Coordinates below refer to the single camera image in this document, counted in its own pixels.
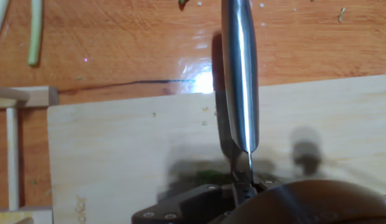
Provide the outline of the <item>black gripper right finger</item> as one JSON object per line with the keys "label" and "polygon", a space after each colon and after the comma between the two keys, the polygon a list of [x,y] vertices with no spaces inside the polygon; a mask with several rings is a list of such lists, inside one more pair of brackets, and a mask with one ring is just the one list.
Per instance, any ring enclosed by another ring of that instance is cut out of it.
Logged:
{"label": "black gripper right finger", "polygon": [[256,192],[259,194],[263,191],[270,190],[276,187],[280,187],[282,183],[277,180],[255,180],[252,186],[256,189]]}

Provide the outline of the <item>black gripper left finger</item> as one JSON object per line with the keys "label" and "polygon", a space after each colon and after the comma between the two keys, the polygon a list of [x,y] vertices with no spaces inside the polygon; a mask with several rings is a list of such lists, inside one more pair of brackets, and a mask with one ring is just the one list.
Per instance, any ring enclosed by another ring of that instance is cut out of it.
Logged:
{"label": "black gripper left finger", "polygon": [[133,214],[132,224],[221,223],[250,200],[250,185],[242,182],[206,184]]}

